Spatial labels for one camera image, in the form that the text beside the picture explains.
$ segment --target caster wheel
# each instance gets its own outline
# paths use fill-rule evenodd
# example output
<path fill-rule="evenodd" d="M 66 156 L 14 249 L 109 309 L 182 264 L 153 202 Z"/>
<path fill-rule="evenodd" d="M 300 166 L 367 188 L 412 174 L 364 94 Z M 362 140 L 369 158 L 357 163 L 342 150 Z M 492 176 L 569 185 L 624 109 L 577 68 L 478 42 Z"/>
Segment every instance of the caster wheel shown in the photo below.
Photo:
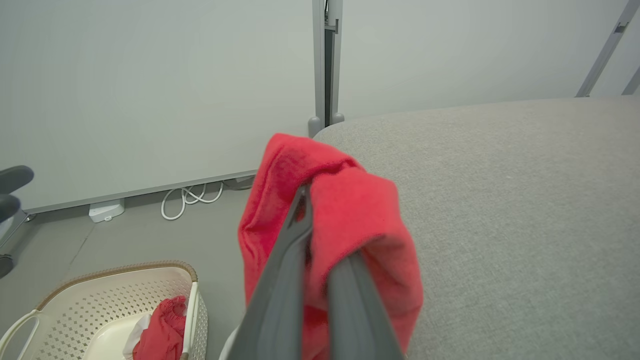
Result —
<path fill-rule="evenodd" d="M 11 255 L 0 255 L 0 279 L 9 274 L 13 269 L 13 258 Z"/>

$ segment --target white box on floor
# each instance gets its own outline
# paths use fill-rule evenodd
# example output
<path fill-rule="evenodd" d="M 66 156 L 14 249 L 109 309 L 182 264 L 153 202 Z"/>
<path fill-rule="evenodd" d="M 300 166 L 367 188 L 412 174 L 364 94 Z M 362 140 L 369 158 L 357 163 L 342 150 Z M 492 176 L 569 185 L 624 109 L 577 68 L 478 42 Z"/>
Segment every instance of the white box on floor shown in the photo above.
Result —
<path fill-rule="evenodd" d="M 124 212 L 124 199 L 97 202 L 89 205 L 89 217 L 93 222 L 110 221 Z"/>

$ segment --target gray fabric surface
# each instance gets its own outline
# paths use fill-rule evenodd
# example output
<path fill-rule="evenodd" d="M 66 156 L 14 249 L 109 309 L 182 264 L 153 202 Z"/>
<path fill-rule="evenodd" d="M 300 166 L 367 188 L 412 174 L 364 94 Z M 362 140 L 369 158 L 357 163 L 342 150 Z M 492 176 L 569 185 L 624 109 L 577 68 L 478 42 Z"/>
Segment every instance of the gray fabric surface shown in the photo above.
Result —
<path fill-rule="evenodd" d="M 411 359 L 640 359 L 640 97 L 352 120 L 424 283 Z"/>

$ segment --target basket rim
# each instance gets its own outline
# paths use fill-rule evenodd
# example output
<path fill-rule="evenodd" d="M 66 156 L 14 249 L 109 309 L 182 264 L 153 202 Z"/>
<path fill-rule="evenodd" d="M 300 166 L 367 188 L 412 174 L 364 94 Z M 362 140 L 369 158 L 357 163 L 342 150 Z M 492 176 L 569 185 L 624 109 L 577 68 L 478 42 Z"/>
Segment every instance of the basket rim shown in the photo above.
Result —
<path fill-rule="evenodd" d="M 127 273 L 127 272 L 134 272 L 134 271 L 138 271 L 138 270 L 148 270 L 148 269 L 154 269 L 154 268 L 181 268 L 181 269 L 183 269 L 183 270 L 185 270 L 186 272 L 189 273 L 189 275 L 191 276 L 191 281 L 192 282 L 198 282 L 198 275 L 196 274 L 196 270 L 194 270 L 191 265 L 185 263 L 184 261 L 163 260 L 163 261 L 151 261 L 151 262 L 148 262 L 148 263 L 138 263 L 138 264 L 133 264 L 133 265 L 120 266 L 118 268 L 111 268 L 111 269 L 107 269 L 107 270 L 102 270 L 102 271 L 98 271 L 98 272 L 92 272 L 90 274 L 78 276 L 78 277 L 75 277 L 75 278 L 73 278 L 73 279 L 71 279 L 69 281 L 64 282 L 62 285 L 58 286 L 56 289 L 51 291 L 44 298 L 44 300 L 41 301 L 38 304 L 38 306 L 36 307 L 36 310 L 42 311 L 42 309 L 55 296 L 57 296 L 58 294 L 60 294 L 64 290 L 66 290 L 67 288 L 70 288 L 71 286 L 79 284 L 81 282 L 94 280 L 94 279 L 99 279 L 101 277 L 107 277 L 107 276 L 116 275 L 116 274 L 124 274 L 124 273 Z"/>

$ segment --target red fabric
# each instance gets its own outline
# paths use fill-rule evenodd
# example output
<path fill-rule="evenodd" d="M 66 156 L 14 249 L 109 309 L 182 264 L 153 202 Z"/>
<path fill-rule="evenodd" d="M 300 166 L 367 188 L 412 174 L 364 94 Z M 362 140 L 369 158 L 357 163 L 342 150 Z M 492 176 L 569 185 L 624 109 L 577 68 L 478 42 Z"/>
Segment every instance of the red fabric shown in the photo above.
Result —
<path fill-rule="evenodd" d="M 422 307 L 422 282 L 396 186 L 309 138 L 277 134 L 267 145 L 238 230 L 246 303 L 296 190 L 309 180 L 314 230 L 312 260 L 305 269 L 303 360 L 329 358 L 326 279 L 334 264 L 358 249 L 406 352 Z"/>
<path fill-rule="evenodd" d="M 186 316 L 184 296 L 164 299 L 154 310 L 149 328 L 133 348 L 134 360 L 178 360 L 182 355 Z"/>

